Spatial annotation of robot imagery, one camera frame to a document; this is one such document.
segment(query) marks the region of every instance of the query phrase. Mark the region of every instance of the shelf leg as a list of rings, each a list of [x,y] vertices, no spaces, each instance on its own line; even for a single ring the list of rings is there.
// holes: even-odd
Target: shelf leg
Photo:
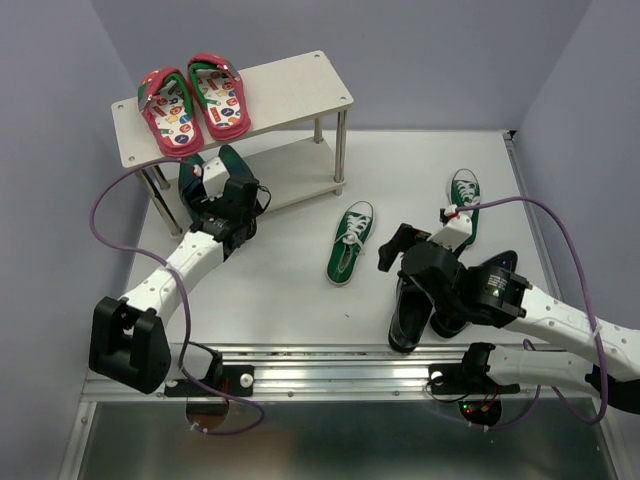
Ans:
[[[344,153],[347,144],[347,111],[338,112],[336,129],[336,171],[333,177],[336,183],[344,182]],[[342,188],[336,189],[336,195],[342,195]]]
[[[164,220],[164,223],[166,223],[167,227],[169,227],[169,231],[171,232],[171,235],[174,237],[181,235],[182,228],[180,228],[180,225],[178,225],[178,222],[176,222],[176,219],[174,218],[173,214],[169,210],[169,207],[164,201],[164,198],[162,198],[162,195],[160,194],[155,184],[153,183],[153,180],[151,179],[151,176],[149,175],[149,173],[146,170],[140,170],[136,175],[142,182],[142,185],[144,186],[144,188],[149,193],[149,196],[151,197],[151,201],[153,202],[156,209],[158,210],[158,213]]]
[[[322,117],[313,119],[313,141],[322,143]]]
[[[162,173],[162,170],[160,170],[160,166],[154,165],[153,167],[151,167],[151,172],[153,176],[156,178],[156,182],[158,182],[158,186],[160,187],[160,190],[169,190],[169,188],[171,187],[171,184],[167,181],[167,177],[164,176],[164,173]]]

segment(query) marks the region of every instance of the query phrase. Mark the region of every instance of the dark green shoe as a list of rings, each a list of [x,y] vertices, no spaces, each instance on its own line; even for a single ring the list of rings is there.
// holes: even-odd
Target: dark green shoe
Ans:
[[[447,197],[449,202],[459,207],[468,207],[470,205],[478,205],[480,203],[480,184],[474,173],[468,168],[461,168],[453,174],[451,178],[451,185],[447,189]],[[460,212],[464,215],[471,216],[471,224],[473,226],[473,232],[469,239],[465,242],[466,245],[471,245],[476,240],[476,234],[478,233],[478,219],[480,217],[480,211],[474,210],[473,212]]]
[[[351,280],[358,255],[372,229],[373,206],[369,202],[354,203],[342,216],[327,266],[327,277],[336,287]]]

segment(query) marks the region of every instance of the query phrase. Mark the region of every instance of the pink sandal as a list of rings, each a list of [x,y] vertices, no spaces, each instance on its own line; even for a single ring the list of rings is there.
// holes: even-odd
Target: pink sandal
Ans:
[[[231,140],[251,127],[238,71],[228,60],[198,53],[189,60],[188,76],[194,96],[215,140]]]
[[[163,155],[188,157],[204,146],[189,85],[175,67],[155,70],[138,87],[138,110]]]

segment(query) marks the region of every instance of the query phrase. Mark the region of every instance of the bolt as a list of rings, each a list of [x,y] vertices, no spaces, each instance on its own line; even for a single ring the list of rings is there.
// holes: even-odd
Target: bolt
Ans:
[[[248,373],[243,373],[240,376],[240,385],[242,385],[243,388],[249,388],[253,385],[253,377]]]

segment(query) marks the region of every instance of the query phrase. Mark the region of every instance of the wall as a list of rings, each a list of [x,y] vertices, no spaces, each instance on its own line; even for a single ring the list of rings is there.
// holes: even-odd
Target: wall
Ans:
[[[633,328],[640,328],[638,25],[639,2],[594,1],[516,135],[530,193],[574,236],[597,314]],[[582,306],[564,240],[546,218],[541,224],[562,294]],[[637,451],[640,419],[621,416]]]
[[[352,127],[411,129],[517,128],[589,4],[91,1],[136,82],[203,50],[244,68],[320,49],[356,98]]]
[[[110,104],[133,84],[86,0],[0,15],[0,478],[57,478],[86,371],[92,305],[129,261],[93,240],[90,202],[121,171]],[[100,215],[137,236],[134,183]]]

